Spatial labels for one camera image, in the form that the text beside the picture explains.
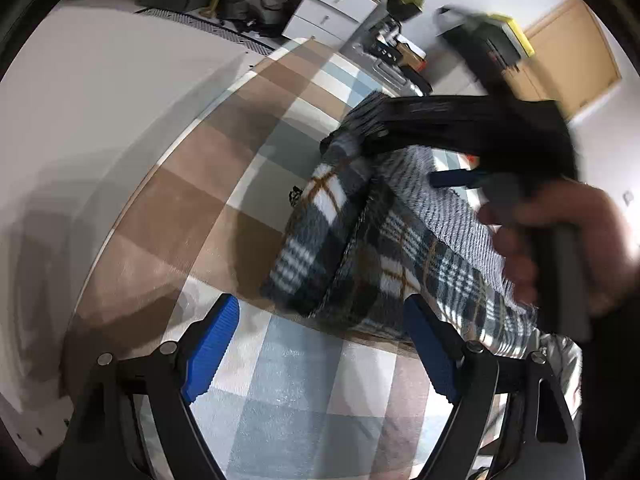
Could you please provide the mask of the right hand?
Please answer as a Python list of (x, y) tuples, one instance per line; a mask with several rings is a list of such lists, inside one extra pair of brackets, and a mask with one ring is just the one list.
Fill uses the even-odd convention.
[(593, 316), (614, 309), (639, 281), (639, 251), (631, 246), (631, 229), (620, 208), (600, 188), (571, 180), (549, 182), (514, 209), (515, 226), (502, 226), (495, 208), (484, 204), (480, 222), (496, 226), (492, 244), (504, 258), (504, 275), (513, 284), (514, 299), (536, 304), (536, 264), (528, 255), (524, 228), (555, 223), (576, 226), (590, 281)]

